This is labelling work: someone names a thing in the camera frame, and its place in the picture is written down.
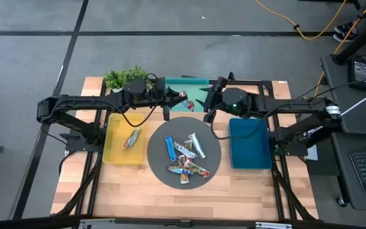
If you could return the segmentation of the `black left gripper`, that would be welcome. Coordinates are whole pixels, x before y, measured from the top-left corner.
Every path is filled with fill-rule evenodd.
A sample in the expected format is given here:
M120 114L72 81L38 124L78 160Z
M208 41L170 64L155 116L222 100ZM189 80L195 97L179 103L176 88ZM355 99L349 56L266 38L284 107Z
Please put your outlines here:
M170 97L175 97L174 99L169 100L167 95ZM170 108L171 109L185 109L185 102L187 100L187 94L185 91L176 91L171 87L168 87L168 90L165 87L165 79L164 78L155 78L153 80L153 93L155 99L155 106L161 107L163 109L163 119L165 121L170 120Z

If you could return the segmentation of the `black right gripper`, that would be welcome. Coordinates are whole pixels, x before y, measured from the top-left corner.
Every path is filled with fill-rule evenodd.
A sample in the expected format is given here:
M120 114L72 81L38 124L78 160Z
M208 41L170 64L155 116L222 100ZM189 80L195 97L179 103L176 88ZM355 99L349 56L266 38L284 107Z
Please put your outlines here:
M208 88L201 88L201 91L207 92L204 102L196 99L196 102L202 106L205 112L203 121L212 123L215 117L216 109L222 103L222 89L226 87L226 79L218 77L216 84Z

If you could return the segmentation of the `red green Chewy granola bar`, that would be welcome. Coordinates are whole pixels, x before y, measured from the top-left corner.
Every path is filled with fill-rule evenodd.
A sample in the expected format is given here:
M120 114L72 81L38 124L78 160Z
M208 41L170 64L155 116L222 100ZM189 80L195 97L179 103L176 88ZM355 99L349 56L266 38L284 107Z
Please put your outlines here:
M193 101L190 101L189 99L188 99L188 96L187 96L187 94L186 94L186 92L185 91L181 91L180 93L179 93L179 96L180 97L185 97L186 99L185 100L183 100L182 102L181 102L181 104L185 107L185 108L187 108L188 110L190 110L190 111L194 111L194 103L193 103Z
M204 179L210 176L210 172L208 170L200 167L199 165L196 165L190 160L186 160L186 162L184 163L184 168L192 171L195 174L201 175Z

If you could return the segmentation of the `white silver granola bar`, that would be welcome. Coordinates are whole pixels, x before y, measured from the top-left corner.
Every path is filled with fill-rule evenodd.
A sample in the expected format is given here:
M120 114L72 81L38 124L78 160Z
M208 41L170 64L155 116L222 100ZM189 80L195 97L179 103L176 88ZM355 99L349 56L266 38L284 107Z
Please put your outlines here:
M195 133L192 133L189 135L189 138L190 140L192 140L192 144L194 145L197 153L198 153L198 156L201 158L201 159L204 159L206 158L204 152L203 152L203 149L201 147L201 144L200 144L200 141L199 139L197 138L196 134Z

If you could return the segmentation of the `candy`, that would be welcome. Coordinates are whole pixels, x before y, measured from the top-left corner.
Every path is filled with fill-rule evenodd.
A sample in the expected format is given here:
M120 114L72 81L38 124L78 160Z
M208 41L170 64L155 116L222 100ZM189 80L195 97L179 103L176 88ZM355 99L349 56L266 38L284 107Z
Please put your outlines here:
M130 148L131 146L134 145L135 141L137 140L138 136L139 136L139 132L140 132L140 127L135 128L131 134L128 136L128 138L126 139L126 142L123 145L123 148Z

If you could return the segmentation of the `blue granola bar white label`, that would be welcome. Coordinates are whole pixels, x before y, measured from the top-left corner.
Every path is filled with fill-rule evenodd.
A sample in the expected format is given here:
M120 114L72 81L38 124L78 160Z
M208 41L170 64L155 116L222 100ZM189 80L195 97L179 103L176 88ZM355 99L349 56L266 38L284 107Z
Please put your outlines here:
M173 172L173 173L176 173L176 174L186 174L186 175L193 174L193 171L191 171L189 169L186 169L186 168L183 168L183 167L180 167L178 165L168 165L167 169L170 172Z

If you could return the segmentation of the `bright blue granola bar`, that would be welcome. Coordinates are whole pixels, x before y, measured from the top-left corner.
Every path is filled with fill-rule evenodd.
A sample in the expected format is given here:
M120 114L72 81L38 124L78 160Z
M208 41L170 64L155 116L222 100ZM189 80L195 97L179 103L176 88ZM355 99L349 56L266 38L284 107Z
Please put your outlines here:
M167 150L168 150L168 155L170 157L170 160L172 162L175 162L177 160L177 155L174 151L174 145L173 145L173 140L171 136L167 136L165 138L166 141L166 146L167 146Z

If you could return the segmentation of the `yellow white granola bar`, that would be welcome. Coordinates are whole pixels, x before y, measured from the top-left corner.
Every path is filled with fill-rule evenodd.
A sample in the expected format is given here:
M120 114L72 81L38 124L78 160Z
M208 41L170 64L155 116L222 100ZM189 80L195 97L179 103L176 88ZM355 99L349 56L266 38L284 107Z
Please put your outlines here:
M181 168L184 168L184 164L186 162L187 158L185 155L180 155L178 157L178 164ZM187 174L181 174L180 175L180 183L181 184L187 184L189 183L189 176Z

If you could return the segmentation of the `teal plastic bin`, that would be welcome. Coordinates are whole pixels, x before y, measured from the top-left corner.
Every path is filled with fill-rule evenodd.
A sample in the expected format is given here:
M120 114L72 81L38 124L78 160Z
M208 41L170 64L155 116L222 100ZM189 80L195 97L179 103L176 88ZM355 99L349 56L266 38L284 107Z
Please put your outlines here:
M210 86L209 79L207 78L165 78L165 86L170 87L176 92L185 91L189 101L194 103L194 112L203 112L203 107L198 103L204 101L207 92L202 91L201 88L208 88Z

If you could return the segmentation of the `grey round woven mat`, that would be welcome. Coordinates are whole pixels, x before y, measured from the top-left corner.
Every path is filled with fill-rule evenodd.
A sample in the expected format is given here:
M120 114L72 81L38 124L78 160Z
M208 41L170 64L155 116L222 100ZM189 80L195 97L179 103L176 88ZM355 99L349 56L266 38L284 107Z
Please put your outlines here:
M173 142L183 144L189 140L189 135L195 134L205 154L204 159L196 157L193 163L210 172L204 178L199 174L189 175L189 182L182 184L180 174L167 169L169 165L178 165L178 161L170 159L166 138L171 137ZM164 184L172 188L190 190L203 186L216 174L221 161L221 146L211 133L210 127L191 117L178 117L161 124L151 136L147 147L147 160L154 175Z

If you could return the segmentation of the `green artificial plant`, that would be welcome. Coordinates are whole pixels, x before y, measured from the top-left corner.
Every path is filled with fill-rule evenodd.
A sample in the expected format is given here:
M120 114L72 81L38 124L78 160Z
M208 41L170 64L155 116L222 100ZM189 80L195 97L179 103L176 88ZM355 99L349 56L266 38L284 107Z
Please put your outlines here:
M120 89L130 81L145 78L147 74L148 72L140 66L130 67L122 71L111 69L109 73L105 74L104 81L110 89Z

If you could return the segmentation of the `blue plastic bin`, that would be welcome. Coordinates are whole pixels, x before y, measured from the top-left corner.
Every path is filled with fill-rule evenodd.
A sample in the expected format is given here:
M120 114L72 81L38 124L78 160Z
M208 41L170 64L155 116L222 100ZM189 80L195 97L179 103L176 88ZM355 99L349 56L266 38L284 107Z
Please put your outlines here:
M229 121L229 151L233 169L271 169L268 128L259 119Z

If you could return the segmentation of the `yellow plastic bin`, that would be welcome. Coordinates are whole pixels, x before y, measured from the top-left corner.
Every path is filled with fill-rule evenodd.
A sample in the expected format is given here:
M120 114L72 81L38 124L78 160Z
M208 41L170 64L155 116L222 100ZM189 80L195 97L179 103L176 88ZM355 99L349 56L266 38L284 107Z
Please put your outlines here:
M134 145L124 149L123 145L126 139L136 127L130 126L121 114L110 114L107 122L102 161L115 165L142 164L146 152L146 126L142 124L139 127L139 136Z

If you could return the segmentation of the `white card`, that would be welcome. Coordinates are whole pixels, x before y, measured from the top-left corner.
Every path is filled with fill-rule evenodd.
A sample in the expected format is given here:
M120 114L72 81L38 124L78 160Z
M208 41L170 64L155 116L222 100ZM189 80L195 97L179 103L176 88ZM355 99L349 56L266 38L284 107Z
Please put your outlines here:
M313 161L318 160L318 150L316 145L313 145L312 147L308 148L307 152L308 152L308 154L306 155L307 160L313 160Z

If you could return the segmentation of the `person's shoe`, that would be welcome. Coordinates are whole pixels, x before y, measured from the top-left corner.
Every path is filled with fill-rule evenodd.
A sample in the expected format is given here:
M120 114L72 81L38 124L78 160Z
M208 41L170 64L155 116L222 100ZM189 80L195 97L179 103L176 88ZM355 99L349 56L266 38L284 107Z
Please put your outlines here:
M359 36L359 34L357 33L353 33L351 32L348 36L347 34L344 34L344 33L335 33L333 35L333 38L338 41L338 42L352 42L354 41L357 37Z
M334 30L337 33L344 33L346 34L353 26L353 22L348 22L346 24L342 24L342 25L337 25L334 27Z

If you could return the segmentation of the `grey side desk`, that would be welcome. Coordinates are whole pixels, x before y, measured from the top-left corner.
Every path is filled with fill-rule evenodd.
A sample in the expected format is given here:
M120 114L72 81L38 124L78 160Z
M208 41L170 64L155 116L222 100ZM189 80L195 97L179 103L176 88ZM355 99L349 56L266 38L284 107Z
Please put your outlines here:
M347 86L348 66L338 65L330 56L321 58L330 94L342 113L342 131L349 134L366 134L366 92Z
M330 139L340 172L341 197L352 208L366 211L366 194L349 157L350 153L366 151L366 135L336 133Z

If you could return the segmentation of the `black power adapter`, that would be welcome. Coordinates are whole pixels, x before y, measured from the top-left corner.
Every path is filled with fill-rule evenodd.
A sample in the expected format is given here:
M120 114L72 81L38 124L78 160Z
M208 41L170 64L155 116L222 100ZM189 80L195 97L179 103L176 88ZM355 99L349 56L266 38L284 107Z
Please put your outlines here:
M366 63L361 57L351 57L348 62L348 86L366 91Z

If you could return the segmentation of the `black desk leg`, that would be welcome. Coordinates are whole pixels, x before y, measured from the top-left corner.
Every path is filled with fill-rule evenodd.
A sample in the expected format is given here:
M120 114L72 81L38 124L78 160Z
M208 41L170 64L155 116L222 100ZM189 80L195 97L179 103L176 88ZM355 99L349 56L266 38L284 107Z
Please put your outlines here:
M343 65L365 44L366 29L354 40L354 42L352 42L352 44L348 45L342 52L331 55L333 62L337 65Z

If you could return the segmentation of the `black crossbeam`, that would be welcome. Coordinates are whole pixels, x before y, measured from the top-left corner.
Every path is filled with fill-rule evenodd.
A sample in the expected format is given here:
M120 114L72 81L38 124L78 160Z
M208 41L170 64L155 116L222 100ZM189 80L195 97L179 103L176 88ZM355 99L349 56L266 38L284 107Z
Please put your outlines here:
M105 219L93 218L89 215L74 216L49 216L43 218L10 219L0 221L0 229L63 229L79 226L82 219ZM140 219L140 218L112 218L114 224L128 225L163 225L177 226L179 228L191 228L194 226L237 226L255 229L256 222L283 223L292 225L293 229L366 229L362 226L340 225L325 223L323 221L302 221L284 219L281 221L231 221L231 220L205 220L205 219Z

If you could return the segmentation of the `silver bracket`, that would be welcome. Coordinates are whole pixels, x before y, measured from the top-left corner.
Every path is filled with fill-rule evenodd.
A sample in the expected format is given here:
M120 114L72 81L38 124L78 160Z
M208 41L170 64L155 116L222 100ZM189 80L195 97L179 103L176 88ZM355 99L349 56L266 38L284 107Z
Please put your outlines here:
M82 219L79 222L79 227L81 229L92 229L93 226L100 225L110 225L116 222L115 219L105 218L105 219Z
M256 222L255 229L293 229L290 224L270 223L270 222Z

